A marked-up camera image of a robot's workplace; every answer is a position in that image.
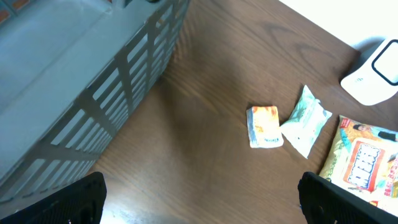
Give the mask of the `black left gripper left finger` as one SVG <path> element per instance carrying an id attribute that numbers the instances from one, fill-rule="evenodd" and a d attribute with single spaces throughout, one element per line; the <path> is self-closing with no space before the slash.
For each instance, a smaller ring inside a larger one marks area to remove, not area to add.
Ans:
<path id="1" fill-rule="evenodd" d="M 103 174 L 93 172 L 54 194 L 2 218 L 1 223 L 100 224 L 106 194 Z"/>

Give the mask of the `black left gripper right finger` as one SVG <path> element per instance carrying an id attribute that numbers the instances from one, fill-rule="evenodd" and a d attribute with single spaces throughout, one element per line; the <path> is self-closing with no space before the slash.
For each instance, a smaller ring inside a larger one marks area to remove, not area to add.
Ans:
<path id="1" fill-rule="evenodd" d="M 365 202 L 313 172 L 298 183 L 302 213 L 308 223 L 396 224 L 397 217 Z"/>

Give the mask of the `yellow snack bag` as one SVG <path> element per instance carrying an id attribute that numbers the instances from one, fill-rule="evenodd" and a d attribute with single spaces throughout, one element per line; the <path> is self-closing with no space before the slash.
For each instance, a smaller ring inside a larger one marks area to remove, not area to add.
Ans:
<path id="1" fill-rule="evenodd" d="M 397 131 L 340 116 L 320 177 L 397 215 Z"/>

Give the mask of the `teal snack pack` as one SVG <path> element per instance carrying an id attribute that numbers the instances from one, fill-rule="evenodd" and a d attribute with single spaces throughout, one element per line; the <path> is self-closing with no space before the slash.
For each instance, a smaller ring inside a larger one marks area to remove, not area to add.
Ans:
<path id="1" fill-rule="evenodd" d="M 332 112 L 325 110 L 320 100 L 315 98 L 305 85 L 289 119 L 280 127 L 281 133 L 307 159 L 322 128 L 331 116 Z"/>

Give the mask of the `small orange packet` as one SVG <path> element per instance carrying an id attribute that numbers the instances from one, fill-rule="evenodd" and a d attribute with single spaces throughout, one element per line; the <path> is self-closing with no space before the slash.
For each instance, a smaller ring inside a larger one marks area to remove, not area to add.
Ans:
<path id="1" fill-rule="evenodd" d="M 246 110 L 251 148 L 275 148 L 284 143 L 276 106 L 252 106 Z"/>

